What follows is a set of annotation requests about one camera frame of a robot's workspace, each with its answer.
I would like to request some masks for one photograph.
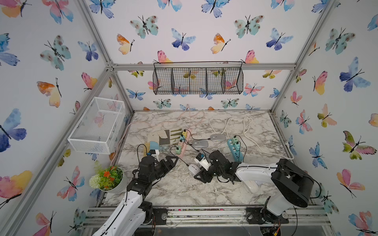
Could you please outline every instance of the wire mesh basket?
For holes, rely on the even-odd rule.
[[[191,63],[183,63],[186,63],[183,67],[170,67],[168,63],[156,67],[154,64],[155,94],[240,94],[243,91],[242,63],[237,66],[217,64],[219,67],[214,64],[196,67],[197,62],[190,67]]]
[[[68,137],[75,151],[110,154],[125,116],[123,101],[94,97]]]

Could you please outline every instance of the orange flower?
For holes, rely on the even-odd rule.
[[[109,171],[105,171],[104,172],[104,177],[109,178],[109,176],[110,176],[110,172]]]

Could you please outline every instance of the potted plant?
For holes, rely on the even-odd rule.
[[[117,166],[103,169],[100,162],[95,162],[96,175],[89,180],[92,188],[98,188],[107,193],[121,193],[127,187],[127,180],[123,170]]]

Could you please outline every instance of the white cable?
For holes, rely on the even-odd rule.
[[[255,142],[255,140],[253,140],[253,139],[251,139],[250,137],[248,137],[248,136],[246,135],[246,133],[249,131],[249,129],[250,129],[250,127],[251,127],[251,122],[253,121],[253,119],[250,118],[250,117],[245,117],[245,118],[243,118],[243,119],[229,118],[227,122],[226,122],[226,119],[224,119],[224,118],[211,118],[211,119],[209,119],[209,125],[210,125],[210,127],[212,128],[212,130],[214,131],[214,133],[217,134],[217,132],[214,130],[213,126],[211,125],[211,120],[213,120],[213,119],[220,119],[220,120],[224,120],[224,121],[225,121],[225,128],[224,128],[224,130],[222,131],[221,134],[223,134],[223,133],[226,131],[226,134],[227,134],[227,138],[228,138],[228,139],[230,138],[230,137],[228,136],[228,132],[227,132],[227,126],[228,126],[229,121],[230,121],[230,120],[242,120],[242,121],[243,121],[243,125],[244,125],[244,128],[243,128],[243,134],[244,134],[244,136],[245,136],[247,139],[249,139],[249,140],[251,140],[252,142],[254,142],[254,143],[257,145],[257,147],[260,149],[260,151],[261,151],[262,153],[265,153],[265,154],[268,154],[268,155],[275,155],[275,156],[283,157],[283,158],[288,159],[288,160],[293,160],[293,159],[294,159],[294,156],[293,156],[292,158],[290,158],[290,157],[283,156],[283,155],[276,154],[276,153],[267,153],[267,152],[264,152],[264,151],[261,149],[261,147]],[[246,125],[245,125],[245,121],[246,121],[246,120],[249,120],[248,129],[246,129]]]

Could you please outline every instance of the marble tabletop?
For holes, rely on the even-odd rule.
[[[197,112],[192,111],[191,115],[193,116]],[[145,121],[151,125],[155,125],[163,121],[175,121],[181,113],[179,111],[135,112],[132,122]],[[136,148],[139,144],[147,141],[147,134],[149,132],[174,127],[189,128],[191,125],[196,124],[202,116],[203,113],[200,112],[197,115],[197,119],[196,117],[190,118],[189,112],[186,112],[178,122],[164,123],[153,128],[144,123],[132,124],[118,161],[118,165],[125,169],[128,178],[127,181],[130,181],[132,178],[132,170],[138,167]],[[286,155],[267,111],[204,111],[203,121],[192,127],[193,137],[196,139],[209,138],[214,133],[209,125],[209,119],[214,117],[224,119],[253,118],[247,136],[254,139],[265,152]],[[223,120],[211,120],[211,124],[218,133],[221,133],[225,127]],[[247,153],[244,158],[245,163],[271,164],[278,162],[279,157],[261,153],[256,144],[244,137],[242,134],[242,121],[230,121],[227,130],[230,136],[239,134],[247,145]],[[219,150],[229,161],[234,161],[226,141],[212,142],[209,140],[209,147],[206,149],[209,151]],[[245,147],[243,144],[241,151],[244,154]],[[168,155],[166,152],[160,153],[161,158],[166,155]],[[182,159],[188,164],[195,164],[194,158],[196,155],[197,152],[194,149],[187,147]],[[139,149],[139,158],[142,158],[142,156],[143,146]],[[216,178],[211,183],[205,184],[194,179],[187,166],[179,160],[177,165],[153,186],[145,200],[152,202],[154,206],[261,205],[265,203],[268,196],[274,195],[277,191],[278,189],[273,184],[264,183],[260,186],[257,193],[252,194],[242,182],[235,182],[233,185],[231,182],[221,183]],[[124,193],[106,194],[102,207],[117,206],[123,195]]]

